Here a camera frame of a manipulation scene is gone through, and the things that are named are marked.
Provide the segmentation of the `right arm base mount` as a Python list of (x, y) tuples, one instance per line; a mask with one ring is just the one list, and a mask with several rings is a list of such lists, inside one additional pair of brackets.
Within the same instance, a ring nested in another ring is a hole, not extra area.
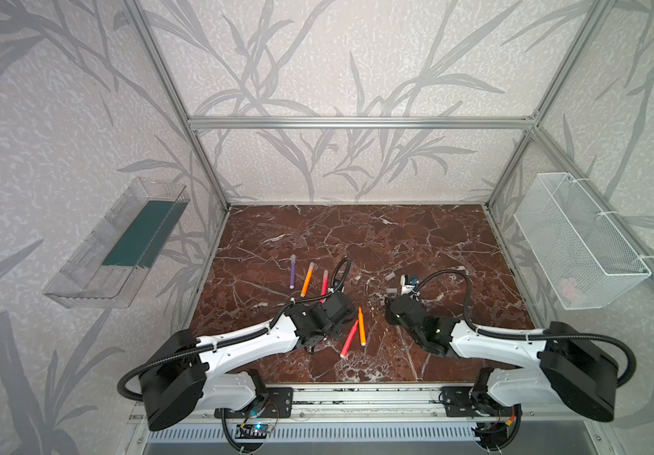
[(503, 407), (487, 394), (473, 392), (471, 386), (444, 386), (438, 402), (444, 406), (447, 417), (508, 419), (514, 414), (512, 407)]

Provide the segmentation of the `yellow orange highlighter pen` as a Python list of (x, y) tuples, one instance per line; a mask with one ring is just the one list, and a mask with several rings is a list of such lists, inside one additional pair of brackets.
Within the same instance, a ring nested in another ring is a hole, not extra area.
[(362, 307), (358, 307), (358, 331), (359, 331), (359, 340), (362, 347), (367, 346), (367, 336), (365, 328), (364, 313)]

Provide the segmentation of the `pink highlighter pen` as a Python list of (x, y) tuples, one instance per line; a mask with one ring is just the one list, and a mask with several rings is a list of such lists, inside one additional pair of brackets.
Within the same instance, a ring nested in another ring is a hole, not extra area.
[(354, 337), (357, 333), (357, 330), (359, 328), (359, 321), (356, 320), (353, 325), (351, 326), (351, 330), (349, 331), (349, 334), (347, 336), (347, 339), (345, 340), (342, 349), (340, 351), (340, 358), (345, 359), (347, 358), (349, 354), (349, 350), (351, 349), (351, 345), (353, 344)]
[(322, 275), (322, 283), (321, 283), (321, 292), (320, 295), (324, 296), (328, 293), (329, 288), (330, 288), (330, 272), (328, 270), (323, 271)]

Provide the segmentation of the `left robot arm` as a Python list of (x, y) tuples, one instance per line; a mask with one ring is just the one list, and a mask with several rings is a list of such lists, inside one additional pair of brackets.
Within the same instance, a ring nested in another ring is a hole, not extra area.
[(194, 411), (245, 411), (263, 403), (267, 390), (255, 373), (238, 370), (268, 356), (314, 348), (341, 337), (358, 310), (341, 291), (292, 301), (273, 318), (216, 336), (175, 333), (144, 364), (118, 381), (118, 394), (144, 405), (148, 428), (160, 431)]

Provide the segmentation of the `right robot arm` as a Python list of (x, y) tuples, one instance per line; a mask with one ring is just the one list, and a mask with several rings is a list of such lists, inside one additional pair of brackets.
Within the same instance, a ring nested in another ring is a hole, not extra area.
[(411, 335), (425, 352), (440, 358), (484, 359), (472, 388), (473, 405), (491, 409), (530, 404), (562, 404), (597, 422), (615, 416), (618, 388), (637, 370), (637, 358), (624, 342), (579, 333), (552, 322), (545, 330), (499, 329), (462, 318), (433, 317), (411, 294), (386, 300), (386, 320)]

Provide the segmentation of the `purple highlighter pen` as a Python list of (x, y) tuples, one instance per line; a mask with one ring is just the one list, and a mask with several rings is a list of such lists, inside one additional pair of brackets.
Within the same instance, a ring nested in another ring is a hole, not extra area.
[(290, 281), (289, 281), (290, 290), (296, 289), (296, 254), (292, 254), (290, 257)]

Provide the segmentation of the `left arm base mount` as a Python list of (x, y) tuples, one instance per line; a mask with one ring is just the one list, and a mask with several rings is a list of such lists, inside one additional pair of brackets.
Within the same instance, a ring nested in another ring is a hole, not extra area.
[(218, 409), (215, 417), (226, 419), (247, 418), (288, 418), (291, 416), (294, 403), (294, 389), (289, 387), (269, 387), (265, 394), (259, 394), (241, 411)]

